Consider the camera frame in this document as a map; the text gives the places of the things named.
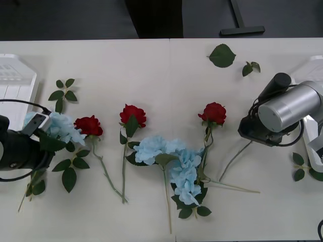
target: cylindrical motor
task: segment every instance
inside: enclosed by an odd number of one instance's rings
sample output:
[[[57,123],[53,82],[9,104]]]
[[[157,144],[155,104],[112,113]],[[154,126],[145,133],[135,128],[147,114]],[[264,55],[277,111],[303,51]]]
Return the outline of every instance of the cylindrical motor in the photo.
[[[318,110],[320,104],[317,92],[309,86],[300,84],[259,106],[258,115],[267,129],[280,132]]]

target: rose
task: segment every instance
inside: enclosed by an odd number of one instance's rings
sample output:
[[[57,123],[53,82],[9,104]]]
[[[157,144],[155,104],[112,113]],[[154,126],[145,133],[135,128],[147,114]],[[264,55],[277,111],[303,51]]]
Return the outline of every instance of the rose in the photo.
[[[92,115],[92,117],[78,118],[76,119],[74,125],[77,129],[82,130],[82,134],[95,136],[100,136],[103,134],[99,120],[95,118],[94,115]]]
[[[121,122],[127,124],[131,115],[135,115],[139,125],[143,128],[146,127],[144,122],[146,122],[147,118],[145,117],[146,113],[141,109],[134,105],[126,105],[123,109],[123,112],[120,113]]]
[[[210,122],[217,123],[217,125],[223,125],[227,117],[226,112],[226,109],[221,104],[213,102],[209,103],[204,109],[204,113],[198,116],[204,121],[209,120]]]

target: blue hydrangea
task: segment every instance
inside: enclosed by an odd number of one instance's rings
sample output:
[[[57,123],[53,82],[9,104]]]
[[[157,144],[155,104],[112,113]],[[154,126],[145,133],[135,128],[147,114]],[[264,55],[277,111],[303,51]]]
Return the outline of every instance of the blue hydrangea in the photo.
[[[179,160],[173,162],[170,170],[171,183],[175,183],[175,195],[186,205],[195,203],[199,206],[195,196],[201,193],[201,187],[195,185],[197,167],[201,163],[201,154],[194,150],[184,149],[178,152]]]
[[[187,149],[185,144],[175,139],[167,141],[161,136],[147,137],[135,146],[136,162],[144,162],[147,165],[155,163],[155,157],[159,154],[172,154],[179,157],[179,160],[173,161],[171,168],[171,183],[176,184],[175,195],[179,195],[180,201],[186,205],[198,201],[194,198],[201,193],[201,187],[195,185],[197,178],[197,167],[201,163],[200,152]]]
[[[24,126],[28,124],[28,122],[35,115],[35,112],[30,112],[26,114],[24,120]],[[60,140],[68,143],[69,141],[73,141],[75,143],[80,143],[81,145],[85,145],[84,139],[86,135],[81,134],[81,130],[77,130],[74,128],[73,120],[71,117],[59,114],[58,112],[52,112],[49,115],[51,119],[51,125],[46,131],[49,136],[53,138],[59,138]]]

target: black cable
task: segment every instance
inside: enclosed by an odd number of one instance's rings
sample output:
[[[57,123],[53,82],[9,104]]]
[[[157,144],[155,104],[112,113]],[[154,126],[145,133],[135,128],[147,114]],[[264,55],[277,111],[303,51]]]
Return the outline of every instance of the black cable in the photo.
[[[321,240],[321,242],[323,242],[323,237],[322,237],[322,232],[321,232],[322,225],[323,225],[323,220],[318,224],[318,227],[317,227],[318,237]]]
[[[20,102],[20,103],[25,103],[25,104],[29,104],[29,105],[33,105],[35,107],[41,108],[43,110],[43,113],[44,114],[49,115],[51,113],[51,111],[49,111],[44,106],[41,106],[41,105],[39,105],[37,103],[33,103],[33,102],[28,102],[28,101],[23,101],[23,100],[17,100],[17,99],[0,99],[0,102]],[[7,182],[14,182],[14,181],[21,180],[21,179],[29,176],[32,172],[39,170],[46,163],[48,157],[49,157],[49,152],[45,151],[44,156],[43,156],[41,162],[38,164],[38,166],[36,166],[34,169],[32,169],[31,172],[29,172],[27,174],[24,174],[22,176],[19,176],[19,177],[10,178],[10,179],[4,179],[4,178],[1,178],[0,177],[0,182],[5,182],[5,183],[7,183]]]
[[[33,102],[28,102],[28,101],[23,101],[23,100],[17,100],[17,99],[0,99],[0,102],[20,102],[20,103],[25,103],[25,104],[29,104],[29,105],[33,105],[35,107],[41,108],[45,112],[45,114],[51,113],[51,111],[49,111],[44,106],[41,106],[41,105],[39,105],[37,103],[33,103]]]

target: table surface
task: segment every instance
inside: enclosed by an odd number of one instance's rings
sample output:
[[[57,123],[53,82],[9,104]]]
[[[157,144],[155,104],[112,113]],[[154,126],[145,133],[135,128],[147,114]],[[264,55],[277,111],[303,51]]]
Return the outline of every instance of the table surface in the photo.
[[[119,113],[125,103],[143,108],[147,127],[134,140],[159,134],[181,138],[192,148],[203,145],[201,120],[206,104],[221,103],[227,119],[214,131],[214,147],[206,174],[219,178],[234,154],[248,141],[238,132],[253,100],[274,74],[292,72],[310,56],[323,53],[322,39],[172,39],[0,42],[0,53],[20,55],[40,76],[35,102],[47,107],[55,81],[75,78],[79,104],[67,104],[73,118],[95,115],[104,130],[97,152],[110,176],[122,187]],[[221,43],[237,55],[226,69],[206,57]],[[245,61],[258,62],[261,74],[241,75]],[[286,138],[288,142],[296,133]],[[0,185],[0,233],[3,241],[224,241],[318,239],[323,219],[322,183],[308,173],[294,182],[293,151],[305,154],[304,144],[271,148],[252,144],[228,170],[223,182],[259,190],[250,194],[209,185],[203,205],[212,214],[181,220],[171,201],[173,234],[169,234],[163,174],[157,166],[127,164],[123,205],[112,191],[98,161],[77,171],[68,194],[60,172],[48,172],[45,193],[17,209],[28,180]],[[52,169],[68,154],[59,152]],[[1,177],[25,171],[0,172]]]

